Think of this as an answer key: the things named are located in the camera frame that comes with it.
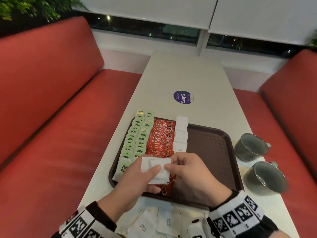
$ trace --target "mug rim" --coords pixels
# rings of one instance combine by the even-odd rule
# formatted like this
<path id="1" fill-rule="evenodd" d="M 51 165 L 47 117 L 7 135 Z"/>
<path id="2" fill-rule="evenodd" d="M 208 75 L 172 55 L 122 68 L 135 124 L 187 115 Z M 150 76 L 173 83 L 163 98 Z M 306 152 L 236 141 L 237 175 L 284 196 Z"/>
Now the mug rim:
<path id="1" fill-rule="evenodd" d="M 264 156 L 264 155 L 261 155 L 261 154 L 257 154 L 257 153 L 255 153 L 255 152 L 252 152 L 251 150 L 249 150 L 249 149 L 244 145 L 244 143 L 243 143 L 243 141 L 242 141 L 242 136 L 244 136 L 244 135 L 252 135 L 252 136 L 255 136 L 255 137 L 259 138 L 259 140 L 261 140 L 263 143 L 265 143 L 265 145 L 268 147 L 267 143 L 266 143 L 263 139 L 261 139 L 259 136 L 254 135 L 254 134 L 251 134 L 251 133 L 245 133 L 245 134 L 241 135 L 241 138 L 240 138 L 241 144 L 242 144 L 243 147 L 246 148 L 249 152 L 251 152 L 251 153 L 253 153 L 253 154 L 257 155 L 257 156 Z"/>
<path id="2" fill-rule="evenodd" d="M 277 168 L 276 166 L 274 166 L 274 165 L 271 164 L 270 162 L 258 161 L 258 162 L 256 162 L 256 163 L 254 164 L 253 171 L 254 171 L 254 174 L 256 175 L 256 178 L 258 179 L 258 181 L 259 181 L 265 188 L 267 188 L 268 190 L 270 190 L 270 191 L 272 191 L 272 192 L 274 192 L 274 193 L 277 193 L 277 194 L 281 194 L 281 193 L 285 192 L 285 191 L 283 191 L 283 192 L 278 192 L 278 191 L 271 190 L 270 188 L 268 188 L 268 187 L 266 186 L 265 183 L 263 184 L 263 183 L 261 182 L 261 180 L 259 179 L 259 176 L 256 174 L 256 165 L 257 165 L 258 163 L 267 163 L 267 164 L 269 164 L 269 165 L 272 165 L 274 168 L 276 168 L 276 169 L 282 174 L 283 178 L 284 178 L 285 181 L 286 181 L 287 188 L 285 189 L 285 191 L 288 190 L 288 182 L 287 182 L 287 179 L 286 179 L 285 175 L 283 174 L 283 172 L 282 172 L 279 168 Z"/>

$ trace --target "white roller blind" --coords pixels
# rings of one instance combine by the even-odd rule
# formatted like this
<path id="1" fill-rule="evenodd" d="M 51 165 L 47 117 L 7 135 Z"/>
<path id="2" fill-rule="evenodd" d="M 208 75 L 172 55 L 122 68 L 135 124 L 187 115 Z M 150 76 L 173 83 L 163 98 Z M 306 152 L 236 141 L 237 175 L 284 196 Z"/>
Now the white roller blind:
<path id="1" fill-rule="evenodd" d="M 218 0 L 209 32 L 304 44 L 317 29 L 317 0 Z"/>
<path id="2" fill-rule="evenodd" d="M 208 29 L 217 0 L 82 0 L 94 13 Z"/>

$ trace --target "mug handle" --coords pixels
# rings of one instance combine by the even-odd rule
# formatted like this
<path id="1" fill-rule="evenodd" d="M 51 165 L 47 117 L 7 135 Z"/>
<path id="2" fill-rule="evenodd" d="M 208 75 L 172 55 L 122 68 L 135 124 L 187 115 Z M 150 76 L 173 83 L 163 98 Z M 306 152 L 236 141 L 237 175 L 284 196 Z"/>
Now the mug handle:
<path id="1" fill-rule="evenodd" d="M 278 167 L 278 164 L 275 161 L 270 161 L 269 163 L 272 164 L 276 168 Z"/>

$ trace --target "seat backrest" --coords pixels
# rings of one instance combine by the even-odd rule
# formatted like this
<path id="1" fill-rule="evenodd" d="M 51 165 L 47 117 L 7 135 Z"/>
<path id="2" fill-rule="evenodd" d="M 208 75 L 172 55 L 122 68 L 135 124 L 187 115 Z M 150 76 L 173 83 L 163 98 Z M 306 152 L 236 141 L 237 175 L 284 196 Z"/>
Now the seat backrest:
<path id="1" fill-rule="evenodd" d="M 316 179 L 317 54 L 299 52 L 260 90 Z"/>
<path id="2" fill-rule="evenodd" d="M 0 39 L 0 164 L 104 65 L 83 17 Z"/>

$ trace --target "white table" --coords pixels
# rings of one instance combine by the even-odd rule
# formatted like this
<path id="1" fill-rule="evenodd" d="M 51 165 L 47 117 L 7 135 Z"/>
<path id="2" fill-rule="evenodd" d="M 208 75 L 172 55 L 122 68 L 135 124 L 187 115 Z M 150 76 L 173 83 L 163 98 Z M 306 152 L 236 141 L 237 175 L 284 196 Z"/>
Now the white table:
<path id="1" fill-rule="evenodd" d="M 181 104 L 174 100 L 173 93 L 179 90 L 190 92 L 195 99 L 193 103 Z M 88 205 L 113 189 L 108 181 L 109 170 L 137 109 L 152 109 L 156 117 L 171 120 L 175 120 L 176 116 L 187 116 L 189 123 L 225 131 L 230 136 L 233 145 L 242 134 L 252 132 L 219 63 L 199 57 L 154 52 L 80 205 Z M 239 169 L 243 176 L 248 168 L 239 165 Z M 281 230 L 292 238 L 299 237 L 280 195 L 261 197 L 253 194 L 246 186 L 244 187 L 245 192 Z M 126 223 L 135 217 L 140 209 L 147 206 L 175 208 L 165 201 L 141 197 L 137 205 L 119 220 L 118 229 L 125 229 Z M 192 217 L 202 212 L 195 208 L 185 208 L 185 206 L 177 205 L 176 207 L 185 209 Z"/>

